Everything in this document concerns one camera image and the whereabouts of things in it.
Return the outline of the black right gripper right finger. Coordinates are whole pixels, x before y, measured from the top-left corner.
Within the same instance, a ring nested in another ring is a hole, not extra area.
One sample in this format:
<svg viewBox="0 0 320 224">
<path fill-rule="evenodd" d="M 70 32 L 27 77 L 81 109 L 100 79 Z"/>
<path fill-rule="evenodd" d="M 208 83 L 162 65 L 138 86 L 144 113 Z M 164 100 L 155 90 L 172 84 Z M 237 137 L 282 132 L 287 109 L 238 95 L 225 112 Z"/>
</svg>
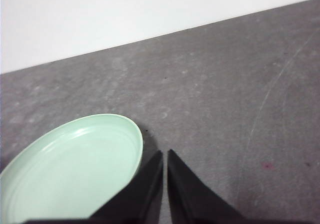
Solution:
<svg viewBox="0 0 320 224">
<path fill-rule="evenodd" d="M 208 188 L 174 150 L 167 153 L 167 191 L 174 224 L 249 224 Z"/>
</svg>

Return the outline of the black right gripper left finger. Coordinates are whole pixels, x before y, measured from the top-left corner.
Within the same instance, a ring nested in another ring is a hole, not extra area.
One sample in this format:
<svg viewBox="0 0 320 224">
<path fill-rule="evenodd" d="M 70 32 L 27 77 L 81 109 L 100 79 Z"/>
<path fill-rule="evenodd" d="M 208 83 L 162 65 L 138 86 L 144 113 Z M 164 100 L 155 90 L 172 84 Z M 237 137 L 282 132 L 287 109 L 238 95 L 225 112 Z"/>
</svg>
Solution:
<svg viewBox="0 0 320 224">
<path fill-rule="evenodd" d="M 157 224 L 163 196 L 163 153 L 157 151 L 130 183 L 99 208 L 90 224 Z"/>
</svg>

